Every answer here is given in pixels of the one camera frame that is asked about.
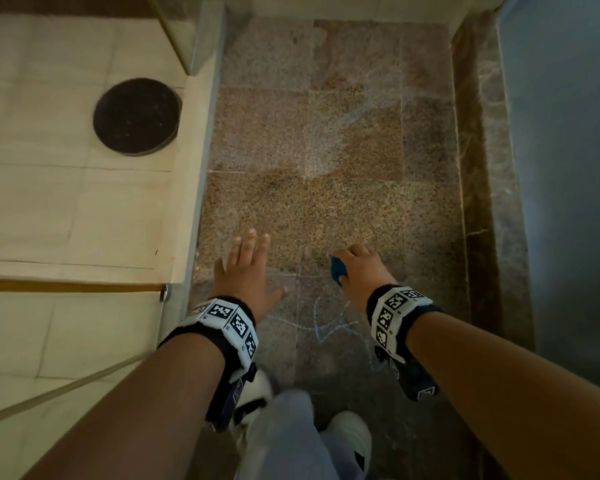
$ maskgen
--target wrist tracker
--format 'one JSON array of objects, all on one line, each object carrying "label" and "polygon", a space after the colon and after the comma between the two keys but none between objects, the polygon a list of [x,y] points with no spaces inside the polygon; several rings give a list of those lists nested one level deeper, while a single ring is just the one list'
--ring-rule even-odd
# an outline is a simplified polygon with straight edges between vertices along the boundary
[{"label": "wrist tracker", "polygon": [[251,382],[256,373],[253,355],[258,336],[253,314],[238,298],[211,298],[187,314],[158,348],[184,333],[203,335],[224,355],[224,372],[205,416],[215,431],[222,432],[229,425],[244,383]]},{"label": "wrist tracker", "polygon": [[378,343],[376,357],[380,362],[389,361],[402,391],[411,401],[436,395],[440,388],[409,352],[407,334],[417,318],[441,311],[430,298],[400,285],[380,286],[367,302],[371,337]]}]

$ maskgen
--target hand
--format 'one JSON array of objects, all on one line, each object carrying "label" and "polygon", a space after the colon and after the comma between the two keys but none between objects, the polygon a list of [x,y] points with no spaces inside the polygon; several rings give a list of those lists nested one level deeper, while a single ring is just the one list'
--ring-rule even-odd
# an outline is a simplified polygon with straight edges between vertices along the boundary
[{"label": "hand", "polygon": [[347,267],[348,276],[340,277],[340,284],[347,299],[360,312],[367,314],[367,302],[371,293],[380,286],[397,284],[395,278],[380,261],[376,252],[370,253],[362,244],[333,253]]},{"label": "hand", "polygon": [[262,321],[273,306],[285,296],[284,288],[267,291],[267,254],[271,238],[264,234],[256,249],[256,230],[251,229],[247,237],[236,237],[229,252],[226,270],[222,258],[214,266],[214,288],[209,298],[232,296],[245,302],[256,323]]}]

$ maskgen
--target blue sponge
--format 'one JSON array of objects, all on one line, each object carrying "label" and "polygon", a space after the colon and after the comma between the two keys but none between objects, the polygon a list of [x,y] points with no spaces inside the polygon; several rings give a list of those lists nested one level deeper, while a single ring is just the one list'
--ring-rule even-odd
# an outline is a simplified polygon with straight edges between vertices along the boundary
[{"label": "blue sponge", "polygon": [[331,256],[331,277],[340,288],[342,288],[342,285],[340,284],[341,276],[348,276],[347,267],[344,266],[344,263],[336,258],[336,256]]}]

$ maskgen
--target white wristband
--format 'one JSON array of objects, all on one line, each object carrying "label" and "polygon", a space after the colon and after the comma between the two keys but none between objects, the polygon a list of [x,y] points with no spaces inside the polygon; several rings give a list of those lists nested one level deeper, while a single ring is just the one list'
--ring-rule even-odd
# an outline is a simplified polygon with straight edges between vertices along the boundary
[{"label": "white wristband", "polygon": [[402,319],[416,307],[432,304],[433,300],[408,286],[391,288],[378,299],[374,314],[371,316],[371,337],[392,359],[405,363],[404,357],[396,353],[396,336],[402,325]]},{"label": "white wristband", "polygon": [[227,342],[238,351],[241,368],[232,373],[230,382],[235,382],[249,371],[259,342],[251,319],[240,306],[224,299],[212,298],[196,306],[178,326],[194,323],[222,330]]}]

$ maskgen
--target white sneaker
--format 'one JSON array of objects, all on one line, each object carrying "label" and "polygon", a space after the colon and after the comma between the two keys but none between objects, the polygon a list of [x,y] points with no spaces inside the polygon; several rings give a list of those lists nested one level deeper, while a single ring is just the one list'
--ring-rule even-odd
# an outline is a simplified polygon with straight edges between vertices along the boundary
[{"label": "white sneaker", "polygon": [[356,461],[367,475],[371,463],[371,431],[359,415],[352,411],[336,414],[327,426],[330,431],[344,439],[353,447]]},{"label": "white sneaker", "polygon": [[235,439],[240,456],[247,450],[249,426],[272,399],[271,382],[266,373],[258,369],[253,382],[245,383],[229,423],[229,431]]}]

